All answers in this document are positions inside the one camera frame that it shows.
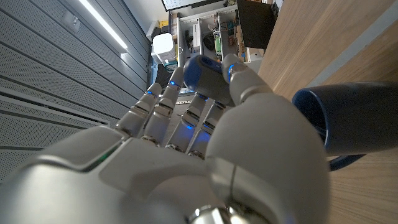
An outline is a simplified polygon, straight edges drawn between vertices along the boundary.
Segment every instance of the wall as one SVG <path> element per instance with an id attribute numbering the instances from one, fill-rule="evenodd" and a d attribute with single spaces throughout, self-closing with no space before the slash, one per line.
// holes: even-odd
<path id="1" fill-rule="evenodd" d="M 137 19 L 144 32 L 146 33 L 152 21 L 166 21 L 169 19 L 169 13 L 165 11 L 161 0 L 124 0 L 131 13 Z M 224 1 L 212 3 L 206 6 L 191 8 L 190 6 L 172 11 L 180 12 L 182 17 L 195 15 L 202 12 L 211 11 L 223 7 Z"/>
<path id="2" fill-rule="evenodd" d="M 113 126 L 147 88 L 149 43 L 118 0 L 90 0 L 129 40 L 117 54 L 64 0 L 0 1 L 0 183 L 29 156 L 81 129 Z"/>

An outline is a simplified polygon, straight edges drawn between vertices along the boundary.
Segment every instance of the white device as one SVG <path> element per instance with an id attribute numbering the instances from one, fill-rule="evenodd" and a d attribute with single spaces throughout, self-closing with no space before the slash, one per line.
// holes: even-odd
<path id="1" fill-rule="evenodd" d="M 175 60 L 175 44 L 173 36 L 169 33 L 154 37 L 154 52 L 163 65 Z"/>
<path id="2" fill-rule="evenodd" d="M 193 33 L 193 40 L 192 40 L 192 48 L 194 52 L 200 52 L 200 31 L 199 31 L 199 23 L 192 25 L 192 33 Z"/>
<path id="3" fill-rule="evenodd" d="M 198 75 L 191 71 L 186 75 Z M 82 130 L 20 166 L 0 187 L 0 223 L 326 223 L 329 167 L 322 140 L 235 55 L 225 57 L 222 74 L 236 106 L 222 116 L 222 107 L 209 112 L 211 138 L 205 149 L 193 150 L 204 159 L 159 147 L 182 74 L 183 68 L 174 71 L 151 117 L 149 92 L 157 85 L 116 128 Z M 202 109 L 198 96 L 181 127 L 196 126 Z M 136 129 L 147 119 L 139 138 Z M 180 130 L 175 134 L 184 134 Z M 170 144 L 185 149 L 191 137 Z"/>

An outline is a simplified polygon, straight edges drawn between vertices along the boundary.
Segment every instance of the fluorescent light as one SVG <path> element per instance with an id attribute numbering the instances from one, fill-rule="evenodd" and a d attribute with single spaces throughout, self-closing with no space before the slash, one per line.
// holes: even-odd
<path id="1" fill-rule="evenodd" d="M 88 3 L 87 0 L 79 0 L 85 7 L 86 9 L 91 13 L 91 15 L 94 16 L 96 20 L 108 31 L 111 36 L 122 46 L 122 48 L 126 49 L 127 45 L 123 42 L 123 40 L 120 38 L 120 36 L 117 35 L 117 33 L 112 29 L 112 27 L 100 16 L 100 14 L 93 8 L 93 6 Z"/>

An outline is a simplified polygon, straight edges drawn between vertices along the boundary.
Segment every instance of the shelf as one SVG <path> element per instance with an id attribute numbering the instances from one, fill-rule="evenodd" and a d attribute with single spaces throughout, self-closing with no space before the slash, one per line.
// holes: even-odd
<path id="1" fill-rule="evenodd" d="M 234 18 L 235 18 L 234 11 L 229 12 L 229 13 L 220 13 L 218 15 L 218 20 L 220 22 L 219 25 L 220 25 L 220 32 L 221 32 L 221 52 L 222 52 L 223 60 L 228 54 L 238 54 L 238 49 L 236 47 L 236 43 L 232 46 L 228 45 L 229 35 L 228 35 L 228 31 L 226 30 L 226 28 L 228 27 L 226 22 L 233 21 Z"/>

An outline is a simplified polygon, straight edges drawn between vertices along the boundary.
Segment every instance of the wooden surface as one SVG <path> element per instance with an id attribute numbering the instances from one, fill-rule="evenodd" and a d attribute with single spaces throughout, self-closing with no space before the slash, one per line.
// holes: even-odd
<path id="1" fill-rule="evenodd" d="M 398 21 L 323 84 L 376 80 L 398 82 Z"/>
<path id="2" fill-rule="evenodd" d="M 291 99 L 393 2 L 285 0 L 259 75 Z"/>
<path id="3" fill-rule="evenodd" d="M 291 99 L 393 2 L 285 0 L 259 75 Z M 373 80 L 398 82 L 398 22 L 322 85 Z M 398 149 L 369 154 L 330 181 L 330 223 L 398 223 Z"/>

